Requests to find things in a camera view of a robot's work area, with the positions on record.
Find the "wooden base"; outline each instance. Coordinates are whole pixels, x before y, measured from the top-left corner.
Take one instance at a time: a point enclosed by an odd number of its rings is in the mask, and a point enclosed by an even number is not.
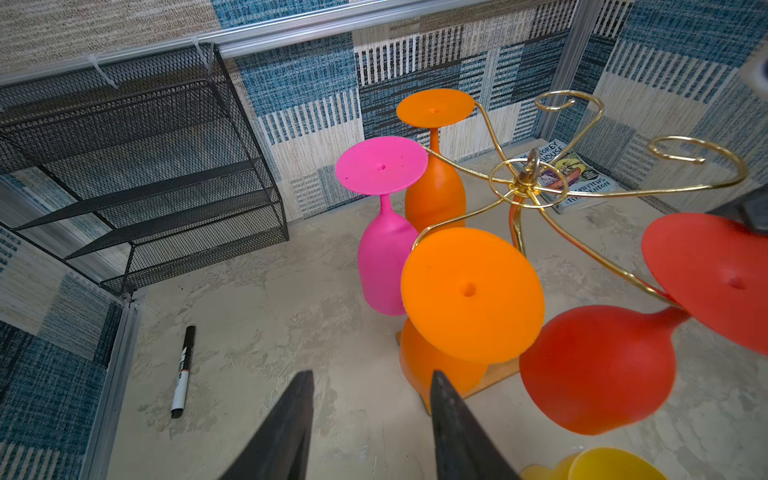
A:
[[[395,334],[395,339],[397,339],[397,344],[400,344],[400,335],[402,332],[397,332]],[[485,372],[485,376],[483,376],[480,383],[472,390],[464,394],[462,397],[467,399],[477,392],[481,392],[482,390],[487,389],[491,385],[495,385],[496,383],[501,382],[503,379],[513,376],[515,373],[520,372],[520,359],[512,359],[508,362],[504,363],[494,363],[492,365],[488,366],[488,371]],[[422,396],[422,401],[424,402],[424,408],[427,409],[428,414],[432,414],[431,409],[429,408],[429,399],[425,399]]]

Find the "mesh shelf tier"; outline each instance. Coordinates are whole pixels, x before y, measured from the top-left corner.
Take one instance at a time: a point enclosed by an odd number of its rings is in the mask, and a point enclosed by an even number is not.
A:
[[[117,88],[94,69],[0,88],[0,174],[37,168],[52,180],[37,188],[71,199],[13,230],[95,215],[110,231],[59,260],[129,243],[125,273],[101,282],[112,293],[288,240],[280,192],[212,45],[101,69]]]

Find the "concrete surface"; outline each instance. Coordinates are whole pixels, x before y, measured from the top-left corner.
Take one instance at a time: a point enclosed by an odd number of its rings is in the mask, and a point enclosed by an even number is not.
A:
[[[486,155],[470,163],[487,172],[496,160]],[[465,184],[469,208],[493,200],[484,182]],[[403,197],[393,196],[400,213]],[[378,208],[377,197],[357,201],[292,225],[288,243],[148,288],[110,480],[217,478],[300,369],[315,373],[308,478],[435,478],[430,418],[398,362],[395,332],[405,318],[374,312],[360,290],[356,248]],[[499,207],[468,226],[509,240],[507,213]],[[623,199],[554,215],[650,279],[640,242],[660,216],[654,208]],[[646,313],[663,307],[561,239],[533,210],[525,212],[524,229],[548,319],[589,304]],[[514,300],[513,291],[507,300]],[[187,407],[174,420],[178,355],[192,324],[197,344]],[[679,328],[674,342],[679,367],[668,402],[649,419],[604,435],[555,425],[519,376],[468,405],[517,470],[612,445],[645,457],[670,480],[768,478],[768,359],[694,320]]]

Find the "metal mesh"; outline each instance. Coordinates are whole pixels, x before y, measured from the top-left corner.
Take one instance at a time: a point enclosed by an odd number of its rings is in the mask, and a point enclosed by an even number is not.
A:
[[[39,168],[131,244],[120,293],[288,240],[280,193],[218,53],[201,45],[0,88],[0,174]]]

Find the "zip tie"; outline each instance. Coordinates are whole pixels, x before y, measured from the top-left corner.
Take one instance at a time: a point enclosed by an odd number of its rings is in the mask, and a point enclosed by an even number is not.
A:
[[[190,40],[194,44],[195,50],[197,50],[197,56],[200,57],[200,61],[203,62],[203,65],[205,65],[205,69],[210,73],[211,65],[208,64],[208,59],[203,53],[203,49],[200,47],[200,41],[197,40],[197,35],[190,37]]]
[[[104,79],[104,81],[106,81],[106,82],[107,82],[109,85],[111,85],[111,86],[112,86],[112,88],[114,88],[115,90],[117,90],[117,89],[118,89],[118,84],[114,83],[114,80],[112,80],[111,78],[109,78],[109,77],[107,76],[107,74],[105,74],[105,73],[104,73],[104,71],[103,71],[103,70],[101,70],[101,67],[99,67],[99,66],[98,66],[98,61],[96,60],[96,55],[89,55],[89,56],[88,56],[88,60],[89,60],[89,61],[91,62],[91,64],[94,66],[94,68],[96,69],[96,71],[98,72],[98,74],[99,74],[99,75],[101,75],[101,77]]]

